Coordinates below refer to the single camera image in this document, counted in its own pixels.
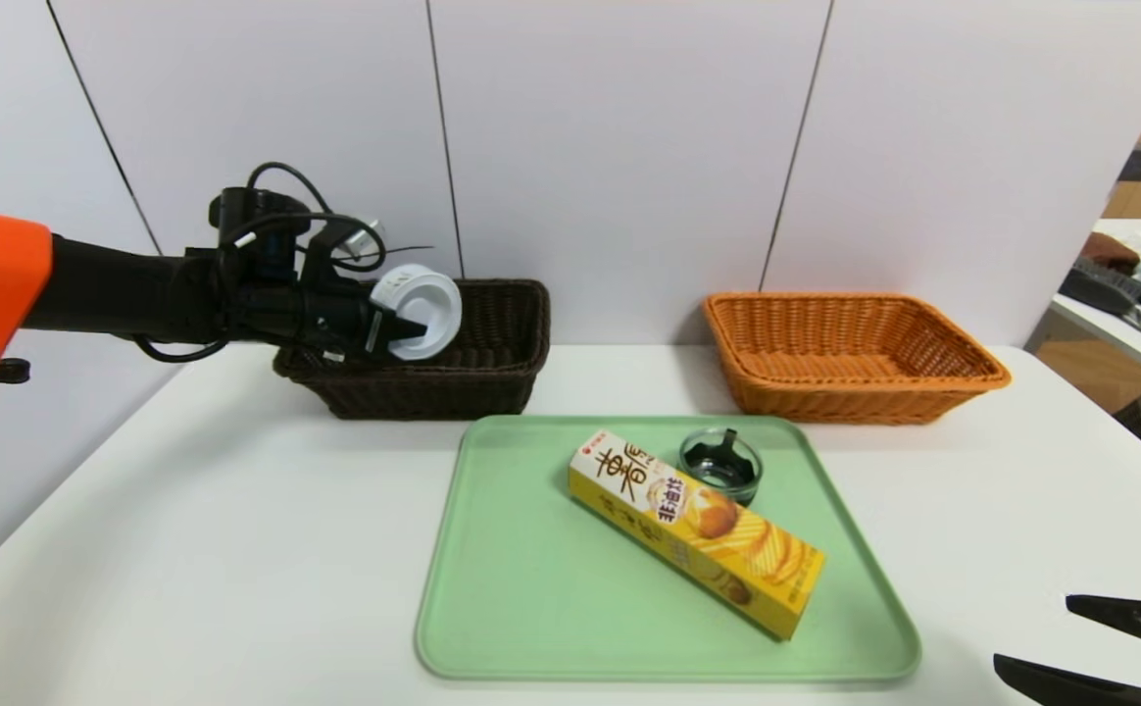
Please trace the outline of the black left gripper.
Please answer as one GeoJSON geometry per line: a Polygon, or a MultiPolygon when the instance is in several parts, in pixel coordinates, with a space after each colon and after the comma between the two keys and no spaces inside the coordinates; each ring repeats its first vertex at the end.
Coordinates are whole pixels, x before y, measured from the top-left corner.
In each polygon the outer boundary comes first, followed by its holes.
{"type": "Polygon", "coordinates": [[[388,316],[371,300],[372,282],[337,282],[302,291],[302,343],[333,356],[374,357],[387,348],[422,347],[427,326],[388,316]]]}

